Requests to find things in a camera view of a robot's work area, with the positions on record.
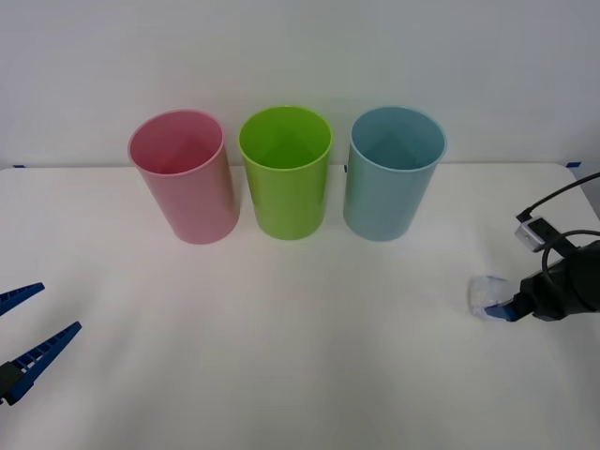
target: white table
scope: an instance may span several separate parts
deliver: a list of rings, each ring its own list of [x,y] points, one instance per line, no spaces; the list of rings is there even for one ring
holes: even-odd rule
[[[482,322],[468,279],[540,266],[514,215],[573,181],[552,164],[442,165],[411,230],[344,224],[283,242],[242,213],[210,246],[178,241],[134,169],[0,172],[0,362],[83,329],[13,407],[2,450],[600,448],[600,316]],[[540,208],[598,229],[579,188]],[[580,241],[587,242],[585,237]]]

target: clear plastic object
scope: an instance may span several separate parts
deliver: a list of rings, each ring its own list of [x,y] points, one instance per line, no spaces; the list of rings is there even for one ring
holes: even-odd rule
[[[504,319],[491,317],[486,314],[486,307],[505,305],[513,299],[512,284],[500,277],[483,275],[473,277],[469,281],[467,301],[473,316],[485,321],[505,322]]]

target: blue cup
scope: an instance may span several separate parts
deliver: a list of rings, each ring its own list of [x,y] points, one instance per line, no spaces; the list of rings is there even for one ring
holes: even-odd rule
[[[421,112],[386,106],[354,122],[350,143],[346,223],[370,241],[400,237],[442,159],[442,128]]]

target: plastic cup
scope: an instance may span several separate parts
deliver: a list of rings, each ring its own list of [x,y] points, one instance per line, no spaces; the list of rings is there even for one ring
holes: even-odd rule
[[[333,132],[315,112],[277,106],[251,116],[239,145],[256,219],[277,239],[300,239],[323,221]]]
[[[209,244],[237,223],[239,207],[224,146],[210,114],[165,112],[141,125],[129,141],[129,158],[182,241]]]
[[[389,241],[410,227],[443,156],[442,128],[396,106],[361,115],[351,132],[344,218],[358,235]]]

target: cup rim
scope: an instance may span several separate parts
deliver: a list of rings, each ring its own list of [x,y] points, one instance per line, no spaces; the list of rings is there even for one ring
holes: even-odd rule
[[[363,155],[362,152],[360,152],[358,150],[358,148],[356,148],[356,145],[354,144],[354,140],[353,140],[353,130],[354,130],[354,126],[356,125],[356,122],[358,122],[358,120],[366,114],[369,114],[369,113],[372,113],[372,112],[378,111],[378,110],[389,110],[389,109],[406,110],[406,111],[410,111],[413,113],[419,113],[419,114],[425,116],[426,119],[430,120],[433,123],[433,125],[435,125],[438,128],[438,130],[441,132],[442,137],[443,137],[443,149],[440,152],[440,155],[438,157],[436,157],[428,165],[418,167],[416,169],[393,169],[391,167],[385,167],[385,166],[382,166],[381,164],[371,161],[369,158],[367,158],[365,155]],[[428,114],[425,114],[424,112],[422,112],[420,110],[417,110],[415,108],[411,108],[408,106],[387,105],[387,106],[380,106],[378,108],[373,108],[371,110],[365,111],[362,114],[360,114],[358,117],[356,117],[356,119],[354,120],[354,123],[352,124],[352,126],[350,128],[350,146],[351,146],[352,150],[354,151],[354,153],[356,155],[358,155],[361,159],[363,159],[365,162],[371,164],[372,166],[375,166],[378,169],[382,169],[384,171],[388,171],[388,172],[392,172],[392,173],[421,172],[421,171],[424,171],[425,169],[429,169],[430,167],[435,166],[438,162],[440,162],[440,160],[443,158],[443,155],[446,153],[446,147],[448,146],[447,144],[448,144],[448,139],[446,138],[446,133],[443,130],[442,126],[435,119],[431,118],[431,116],[429,116]]]
[[[327,148],[325,149],[324,152],[322,152],[322,155],[320,155],[319,157],[317,157],[315,160],[310,161],[309,164],[305,164],[304,166],[298,166],[298,167],[291,167],[288,169],[278,169],[275,167],[269,167],[269,166],[265,166],[262,165],[259,162],[256,162],[254,159],[252,159],[251,157],[249,157],[248,155],[246,155],[246,153],[244,152],[244,149],[242,148],[242,143],[240,142],[240,137],[242,136],[242,130],[244,129],[244,127],[246,126],[246,124],[248,123],[248,121],[252,118],[254,118],[255,116],[257,116],[258,114],[261,113],[265,113],[267,111],[271,111],[271,110],[280,110],[283,108],[295,108],[296,110],[303,110],[306,111],[308,113],[312,113],[314,115],[316,115],[317,117],[319,117],[327,126],[327,129],[329,130],[329,144],[327,144]],[[325,119],[324,116],[322,116],[321,114],[319,114],[318,112],[315,112],[313,110],[311,110],[310,108],[306,108],[304,106],[299,106],[299,105],[275,105],[275,106],[270,106],[268,108],[264,108],[262,110],[256,111],[254,114],[252,114],[248,119],[246,119],[246,121],[244,122],[244,124],[240,127],[239,132],[237,133],[237,146],[240,149],[240,153],[242,154],[242,157],[244,158],[245,161],[251,163],[254,166],[260,167],[261,169],[265,169],[267,171],[272,171],[272,172],[293,172],[293,171],[299,171],[301,169],[306,169],[310,166],[313,166],[315,164],[317,164],[319,161],[321,161],[323,158],[327,158],[330,151],[331,151],[331,147],[333,145],[333,141],[334,141],[334,131],[331,128],[331,125],[329,124],[329,121],[327,119]]]
[[[147,169],[145,169],[144,167],[140,166],[131,156],[131,143],[133,142],[133,139],[136,137],[136,135],[138,134],[138,132],[144,128],[146,125],[148,125],[150,122],[152,122],[153,120],[158,119],[159,117],[165,116],[165,115],[169,115],[169,114],[173,114],[173,113],[196,113],[198,115],[202,115],[204,117],[208,117],[209,119],[211,119],[213,122],[215,122],[218,126],[219,131],[221,132],[221,142],[218,145],[218,150],[215,152],[215,154],[213,156],[211,156],[209,159],[207,159],[205,162],[203,162],[200,166],[194,167],[193,169],[190,169],[188,171],[185,172],[178,172],[178,173],[158,173],[158,172],[152,172],[152,171],[148,171]],[[170,110],[170,111],[166,111],[166,112],[161,112],[160,114],[157,114],[151,118],[149,118],[148,120],[146,120],[145,122],[143,122],[139,127],[137,127],[135,129],[135,131],[131,134],[131,137],[129,138],[129,142],[127,143],[127,155],[129,156],[129,160],[131,161],[131,163],[141,172],[144,173],[148,173],[149,175],[152,176],[157,176],[160,178],[174,178],[176,176],[182,176],[182,175],[188,175],[190,173],[194,173],[196,171],[199,171],[200,169],[203,169],[204,167],[208,166],[211,162],[213,162],[219,155],[220,153],[223,151],[223,149],[225,148],[225,131],[223,129],[223,126],[221,125],[221,123],[216,119],[216,117],[206,111],[202,111],[202,110],[195,110],[193,108],[181,108],[178,110]]]

